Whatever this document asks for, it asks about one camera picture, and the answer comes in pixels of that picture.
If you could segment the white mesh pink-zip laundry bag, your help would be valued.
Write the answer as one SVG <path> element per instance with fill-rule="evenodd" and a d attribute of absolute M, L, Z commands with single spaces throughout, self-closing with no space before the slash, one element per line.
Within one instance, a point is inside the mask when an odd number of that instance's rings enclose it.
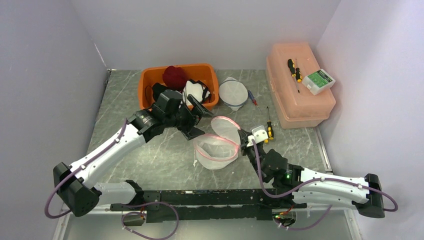
<path fill-rule="evenodd" d="M 220 170 L 239 157 L 240 126 L 226 116 L 210 121 L 214 133 L 205 133 L 193 140 L 195 160 L 208 170 Z"/>

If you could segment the black white bra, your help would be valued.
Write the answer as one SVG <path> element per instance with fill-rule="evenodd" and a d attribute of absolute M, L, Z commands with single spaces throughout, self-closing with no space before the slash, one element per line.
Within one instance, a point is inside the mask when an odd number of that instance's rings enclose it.
<path fill-rule="evenodd" d="M 192 95 L 199 103 L 206 103 L 211 98 L 211 92 L 209 88 L 199 80 L 189 79 L 182 91 L 182 101 L 187 106 L 191 106 L 191 102 L 188 100 L 188 96 Z"/>

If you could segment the white mesh blue-zip laundry bag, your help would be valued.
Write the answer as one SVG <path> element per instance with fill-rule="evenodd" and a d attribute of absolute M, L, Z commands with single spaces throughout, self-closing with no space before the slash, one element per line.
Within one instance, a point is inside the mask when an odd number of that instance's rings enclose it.
<path fill-rule="evenodd" d="M 239 80 L 227 77 L 219 85 L 219 98 L 231 110 L 238 111 L 248 101 L 248 90 Z"/>

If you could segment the red bra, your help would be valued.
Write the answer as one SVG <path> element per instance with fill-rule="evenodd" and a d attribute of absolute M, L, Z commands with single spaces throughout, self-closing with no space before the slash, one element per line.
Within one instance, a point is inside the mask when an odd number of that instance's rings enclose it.
<path fill-rule="evenodd" d="M 171 65 L 164 70 L 162 80 L 168 88 L 175 91 L 182 91 L 189 78 L 181 67 Z"/>

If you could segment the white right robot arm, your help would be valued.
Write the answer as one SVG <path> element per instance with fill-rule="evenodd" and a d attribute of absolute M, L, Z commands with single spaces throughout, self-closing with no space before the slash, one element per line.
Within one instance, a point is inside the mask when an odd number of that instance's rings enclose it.
<path fill-rule="evenodd" d="M 323 204 L 356 209 L 369 218 L 385 217 L 388 210 L 377 175 L 342 177 L 290 164 L 274 149 L 264 151 L 261 133 L 243 129 L 237 133 L 241 153 L 249 158 L 262 191 L 280 207 Z"/>

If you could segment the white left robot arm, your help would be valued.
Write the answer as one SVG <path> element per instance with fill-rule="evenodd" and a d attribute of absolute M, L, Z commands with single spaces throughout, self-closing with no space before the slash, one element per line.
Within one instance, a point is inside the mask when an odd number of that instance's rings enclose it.
<path fill-rule="evenodd" d="M 89 213 L 96 206 L 122 204 L 131 210 L 145 204 L 143 189 L 133 180 L 101 183 L 100 178 L 123 157 L 161 135 L 166 128 L 176 128 L 189 141 L 204 134 L 196 128 L 199 121 L 213 117 L 191 94 L 185 98 L 175 90 L 165 90 L 150 107 L 138 110 L 124 120 L 120 130 L 85 157 L 53 168 L 55 188 L 48 200 L 57 194 L 69 212 L 76 217 Z"/>

